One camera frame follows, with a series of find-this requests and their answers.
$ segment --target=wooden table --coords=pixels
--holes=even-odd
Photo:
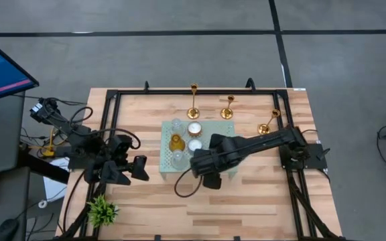
[[[315,129],[312,111],[305,90],[288,89],[294,124],[301,130]],[[106,88],[90,90],[88,105],[94,109],[92,118],[84,125],[99,129]],[[163,180],[159,174],[159,147],[162,121],[173,118],[188,120],[186,110],[192,97],[187,95],[131,95],[122,96],[117,127],[134,132],[142,141],[138,150],[129,150],[129,158],[148,156],[145,170],[148,182],[132,179],[131,186],[108,185],[107,200],[120,207],[115,224],[102,227],[99,240],[297,240],[292,205],[285,171],[281,168],[277,148],[249,156],[239,165],[238,173],[229,181],[223,178],[220,190],[201,187],[190,198],[174,193],[179,173]],[[220,110],[227,106],[227,96],[197,96],[200,110],[198,121],[221,121]],[[107,128],[114,103],[111,104]],[[285,111],[280,100],[281,114],[286,125]],[[266,123],[273,109],[271,96],[235,96],[231,104],[235,132],[244,137],[258,135],[257,125]],[[276,120],[270,124],[277,130]],[[315,142],[315,132],[305,133],[308,142]],[[72,186],[82,170],[70,174],[63,210]],[[328,180],[316,170],[305,170],[312,207],[335,234],[341,235]],[[180,182],[181,193],[190,193],[198,183],[190,174]],[[80,181],[74,192],[67,215],[67,227],[84,207],[87,183]],[[303,229],[308,235],[306,215],[301,208]]]

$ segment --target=mouse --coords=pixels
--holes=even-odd
[[[19,227],[17,219],[7,219],[0,225],[0,241],[13,240],[14,234]]]

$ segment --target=small succulent plant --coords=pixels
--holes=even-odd
[[[94,198],[94,203],[88,202],[87,204],[90,205],[88,216],[93,228],[114,223],[119,209],[115,204],[105,201],[104,195]]]

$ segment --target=clear glass cup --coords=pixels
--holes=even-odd
[[[187,158],[183,158],[184,153],[180,150],[175,150],[172,153],[171,164],[175,169],[182,171],[187,168]]]
[[[172,120],[171,124],[171,134],[179,134],[182,137],[186,132],[186,128],[182,125],[181,120],[175,118],[174,120]]]

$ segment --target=mint green tray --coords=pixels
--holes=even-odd
[[[172,124],[170,121],[164,121],[162,123],[162,137],[160,141],[160,164],[159,172],[163,178],[166,178],[167,173],[182,173],[190,167],[190,158],[192,155],[188,151],[187,144],[188,141],[197,138],[202,142],[202,148],[208,149],[209,142],[211,140],[212,134],[220,134],[228,137],[235,136],[235,126],[233,121],[198,121],[202,125],[202,134],[199,137],[191,137],[187,131],[182,136],[182,139],[186,142],[186,148],[184,149],[182,163],[185,165],[185,168],[176,169],[172,166],[172,152],[169,150],[169,142],[171,139],[171,127]],[[190,121],[182,121],[182,125],[187,129],[187,125]],[[238,171],[237,167],[233,167],[225,172],[229,174],[229,177],[232,178],[235,173]]]

